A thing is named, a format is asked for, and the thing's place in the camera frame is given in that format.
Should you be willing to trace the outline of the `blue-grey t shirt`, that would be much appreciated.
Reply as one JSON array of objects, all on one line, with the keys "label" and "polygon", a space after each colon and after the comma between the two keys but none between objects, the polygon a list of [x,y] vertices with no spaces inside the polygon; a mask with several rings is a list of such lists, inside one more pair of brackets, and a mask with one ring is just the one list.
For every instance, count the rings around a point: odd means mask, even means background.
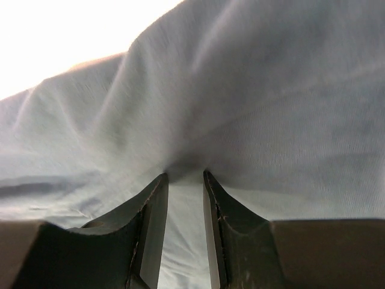
[{"label": "blue-grey t shirt", "polygon": [[78,227],[169,175],[160,288],[209,288],[203,171],[266,219],[384,217],[384,2],[183,1],[1,101],[1,219]]}]

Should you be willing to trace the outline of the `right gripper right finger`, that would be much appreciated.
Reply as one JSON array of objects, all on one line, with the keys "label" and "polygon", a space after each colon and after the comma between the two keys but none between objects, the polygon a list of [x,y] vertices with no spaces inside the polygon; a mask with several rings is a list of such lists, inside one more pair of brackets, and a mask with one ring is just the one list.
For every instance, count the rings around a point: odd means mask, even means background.
[{"label": "right gripper right finger", "polygon": [[203,208],[212,288],[284,288],[270,223],[203,173]]}]

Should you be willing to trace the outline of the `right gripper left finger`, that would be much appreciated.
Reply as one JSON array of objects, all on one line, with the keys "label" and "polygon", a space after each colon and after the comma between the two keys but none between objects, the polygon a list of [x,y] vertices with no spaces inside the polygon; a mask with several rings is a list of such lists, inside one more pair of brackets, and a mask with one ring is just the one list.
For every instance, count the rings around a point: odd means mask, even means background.
[{"label": "right gripper left finger", "polygon": [[156,288],[168,210],[168,176],[157,176],[136,196],[87,222],[81,232],[103,241],[102,265],[120,288]]}]

